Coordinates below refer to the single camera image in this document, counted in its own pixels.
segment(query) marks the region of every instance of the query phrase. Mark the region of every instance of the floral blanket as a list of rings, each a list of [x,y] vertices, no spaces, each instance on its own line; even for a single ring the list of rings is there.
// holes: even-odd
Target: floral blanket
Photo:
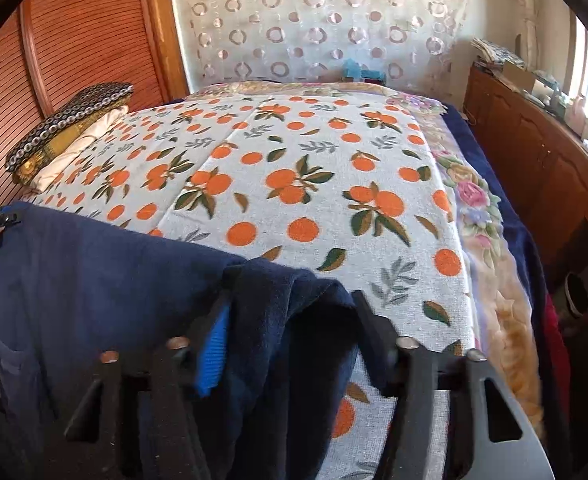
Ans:
[[[448,142],[440,111],[438,102],[373,85],[209,87],[183,103],[129,114],[34,202],[310,267],[362,288],[400,333],[430,349],[486,348],[491,333],[486,351],[511,370],[530,355],[532,339],[531,327],[515,329],[520,338],[504,330],[523,310],[514,306],[520,283],[508,269],[496,199]],[[491,274],[474,279],[479,264],[511,276],[479,286]],[[516,291],[501,288],[513,280]],[[507,294],[500,305],[493,290]],[[485,330],[486,311],[500,330]],[[538,384],[535,374],[522,376],[521,390]],[[447,399],[435,396],[429,478],[440,478],[447,422]],[[392,409],[359,360],[319,478],[370,478]]]

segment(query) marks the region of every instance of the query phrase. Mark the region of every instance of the cardboard box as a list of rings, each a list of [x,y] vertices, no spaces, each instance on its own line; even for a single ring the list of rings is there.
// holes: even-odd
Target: cardboard box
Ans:
[[[536,76],[532,72],[523,70],[509,61],[503,65],[503,76],[517,88],[532,93]]]

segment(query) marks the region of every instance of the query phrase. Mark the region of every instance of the blue cloth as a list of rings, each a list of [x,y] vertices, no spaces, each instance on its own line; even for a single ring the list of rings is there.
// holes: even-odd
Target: blue cloth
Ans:
[[[556,480],[568,478],[571,472],[571,453],[567,421],[564,420],[558,388],[552,370],[551,358],[544,333],[544,316],[548,289],[545,275],[538,257],[532,235],[505,196],[494,170],[485,153],[476,142],[474,134],[456,108],[446,105],[448,112],[443,115],[445,124],[458,142],[461,152],[474,169],[487,181],[490,191],[501,198],[499,209],[503,216],[503,236],[516,260],[520,282],[530,298],[532,305],[532,330],[538,352],[538,374],[541,381],[541,400],[544,410],[544,423],[547,435],[548,457]]]
[[[101,352],[183,334],[233,276],[225,370],[194,409],[212,478],[315,477],[357,354],[357,317],[338,282],[13,207],[22,221],[0,236],[0,380],[26,451],[38,452],[75,374]]]

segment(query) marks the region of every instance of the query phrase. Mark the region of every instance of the white wall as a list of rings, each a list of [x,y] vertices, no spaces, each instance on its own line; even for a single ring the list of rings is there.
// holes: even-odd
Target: white wall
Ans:
[[[563,0],[540,0],[538,68],[563,85],[570,45],[570,9]]]
[[[468,17],[458,35],[452,55],[452,101],[460,109],[468,86],[469,68],[477,49],[469,43],[475,36],[514,50],[519,20],[518,0],[469,0]]]

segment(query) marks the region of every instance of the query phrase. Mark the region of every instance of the red fabric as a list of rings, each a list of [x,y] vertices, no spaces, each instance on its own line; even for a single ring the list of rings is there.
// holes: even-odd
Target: red fabric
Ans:
[[[570,358],[563,337],[558,330],[558,316],[552,298],[547,294],[545,304],[545,339],[548,342],[549,356],[554,368],[554,378],[558,388],[558,398],[565,416],[570,413]]]

